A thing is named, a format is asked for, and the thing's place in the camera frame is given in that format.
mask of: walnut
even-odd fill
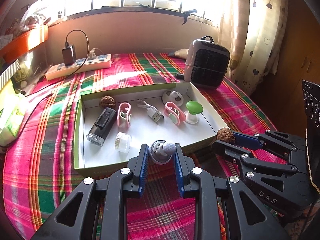
[[[110,107],[115,110],[116,109],[116,102],[111,96],[105,96],[105,97],[101,98],[99,106],[103,109],[105,109],[106,107]]]
[[[236,138],[233,135],[232,131],[229,128],[221,128],[218,132],[217,132],[217,140],[226,142],[226,143],[235,143],[236,142]]]

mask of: window sill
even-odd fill
[[[150,7],[143,7],[143,6],[127,6],[127,7],[104,7],[100,9],[93,9],[90,11],[85,11],[85,12],[80,12],[76,13],[70,16],[65,16],[60,19],[57,19],[55,21],[51,21],[48,26],[54,26],[60,22],[64,22],[67,20],[72,20],[72,19],[77,19],[80,17],[85,17],[89,15],[95,15],[95,14],[103,14],[103,13],[111,13],[111,12],[152,12],[152,13],[161,13],[161,14],[167,14],[167,15],[173,15],[177,17],[182,17],[184,18],[184,13],[173,11],[173,10],[167,10],[167,9],[160,9],[160,8],[150,8]],[[188,20],[195,20],[202,22],[204,24],[208,24],[214,27],[218,27],[219,25],[215,22],[212,22],[210,20],[195,16],[195,15],[190,15],[188,17]]]

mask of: orange shelf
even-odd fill
[[[48,39],[48,26],[32,29],[15,38],[0,50],[0,57],[8,63],[13,62],[29,50]]]

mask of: flashlight lens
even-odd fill
[[[99,146],[102,146],[103,143],[104,143],[104,139],[99,137],[99,136],[96,136],[95,134],[92,134],[92,133],[88,133],[87,134],[87,139],[96,144],[96,145],[99,145]]]

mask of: white cord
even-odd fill
[[[101,49],[98,49],[98,48],[93,48],[92,50],[98,50],[98,51],[100,51],[101,53],[102,53],[102,55],[104,55],[104,53],[101,51]]]
[[[156,107],[154,107],[154,106],[152,106],[152,105],[149,105],[148,103],[146,103],[145,101],[143,101],[143,100],[141,100],[141,99],[139,99],[139,101],[137,102],[137,107],[145,108],[145,109],[147,109],[147,110],[151,108],[151,109],[153,109],[156,113],[158,113],[161,118],[164,118],[164,116],[162,115],[162,113],[161,113]]]
[[[320,193],[320,189],[316,186],[316,184],[314,184],[314,182],[312,181],[312,176],[311,176],[311,167],[310,167],[310,160],[309,160],[309,149],[308,149],[308,141],[307,141],[307,132],[308,130],[306,129],[306,148],[307,148],[307,160],[308,160],[308,168],[309,168],[309,176],[310,176],[310,182],[313,185],[313,187],[315,187],[315,189],[318,191],[318,193]]]

